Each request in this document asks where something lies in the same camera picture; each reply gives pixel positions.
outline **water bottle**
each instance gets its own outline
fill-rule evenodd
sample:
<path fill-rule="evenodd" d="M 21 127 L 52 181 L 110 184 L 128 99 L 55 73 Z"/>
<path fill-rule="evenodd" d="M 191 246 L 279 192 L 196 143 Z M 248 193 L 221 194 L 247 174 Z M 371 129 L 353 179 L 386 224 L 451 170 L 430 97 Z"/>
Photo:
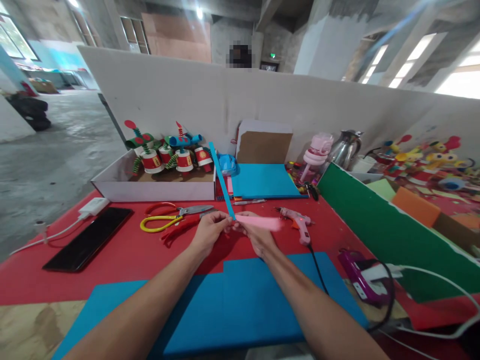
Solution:
<path fill-rule="evenodd" d="M 326 132 L 319 132 L 311 139 L 310 148 L 303 155 L 303 165 L 298 172 L 300 183 L 312 182 L 320 172 L 332 148 L 334 137 Z"/>

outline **pink paper strip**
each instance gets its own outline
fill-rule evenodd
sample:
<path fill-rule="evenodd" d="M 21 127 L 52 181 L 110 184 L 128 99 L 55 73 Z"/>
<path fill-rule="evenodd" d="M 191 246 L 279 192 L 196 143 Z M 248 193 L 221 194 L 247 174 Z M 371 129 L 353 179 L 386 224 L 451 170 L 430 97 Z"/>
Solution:
<path fill-rule="evenodd" d="M 233 195 L 234 193 L 234 186 L 232 185 L 232 178 L 229 176 L 226 178 L 226 188 L 228 190 L 228 193 L 230 195 Z"/>
<path fill-rule="evenodd" d="M 282 220 L 280 220 L 278 217 L 235 215 L 235 218 L 241 224 L 252 225 L 273 232 L 280 231 L 283 226 Z"/>

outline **smartphone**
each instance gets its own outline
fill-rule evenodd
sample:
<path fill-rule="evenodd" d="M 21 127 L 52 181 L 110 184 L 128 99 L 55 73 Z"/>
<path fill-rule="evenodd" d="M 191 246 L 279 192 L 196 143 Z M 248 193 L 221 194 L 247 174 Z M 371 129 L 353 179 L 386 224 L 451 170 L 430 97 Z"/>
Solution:
<path fill-rule="evenodd" d="M 42 269 L 65 273 L 82 270 L 133 213 L 108 207 L 88 227 L 47 262 Z"/>

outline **black bag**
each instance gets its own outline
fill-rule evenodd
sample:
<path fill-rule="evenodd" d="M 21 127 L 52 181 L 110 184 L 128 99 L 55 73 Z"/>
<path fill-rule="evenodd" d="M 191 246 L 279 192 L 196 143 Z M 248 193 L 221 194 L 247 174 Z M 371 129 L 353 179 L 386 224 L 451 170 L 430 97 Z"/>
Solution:
<path fill-rule="evenodd" d="M 33 130 L 43 131 L 52 126 L 45 113 L 49 109 L 48 102 L 21 94 L 14 94 L 7 100 Z"/>

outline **glue gun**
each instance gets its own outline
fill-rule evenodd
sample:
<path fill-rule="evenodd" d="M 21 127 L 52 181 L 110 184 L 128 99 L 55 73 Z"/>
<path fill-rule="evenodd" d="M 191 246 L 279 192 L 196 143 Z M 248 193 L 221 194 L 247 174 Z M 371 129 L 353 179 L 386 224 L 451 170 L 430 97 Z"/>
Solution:
<path fill-rule="evenodd" d="M 314 224 L 308 216 L 302 215 L 299 212 L 287 209 L 286 207 L 275 208 L 284 217 L 292 219 L 292 227 L 300 231 L 300 244 L 308 246 L 310 244 L 310 234 L 307 230 L 307 225 Z"/>

